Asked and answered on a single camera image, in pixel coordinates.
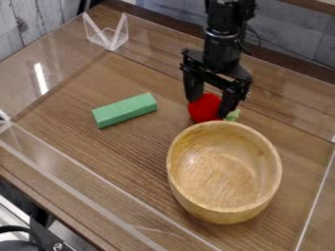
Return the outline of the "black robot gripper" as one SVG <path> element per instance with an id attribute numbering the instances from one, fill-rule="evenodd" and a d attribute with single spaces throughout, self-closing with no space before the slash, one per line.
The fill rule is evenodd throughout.
<path id="1" fill-rule="evenodd" d="M 250 74 L 238 63 L 232 63 L 221 71 L 212 70 L 202 62 L 202 52 L 184 48 L 182 60 L 178 65 L 184 84 L 184 94 L 189 102 L 194 102 L 202 95 L 204 83 L 209 83 L 222 91 L 218 106 L 218 117 L 224 119 L 234 109 L 240 99 L 246 97 Z"/>

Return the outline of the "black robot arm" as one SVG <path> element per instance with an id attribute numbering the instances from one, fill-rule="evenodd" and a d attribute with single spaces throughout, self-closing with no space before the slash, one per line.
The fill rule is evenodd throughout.
<path id="1" fill-rule="evenodd" d="M 202 50 L 184 48 L 180 70 L 188 114 L 194 123 L 224 120 L 246 98 L 252 76 L 240 52 L 256 0 L 204 0 L 206 24 Z"/>

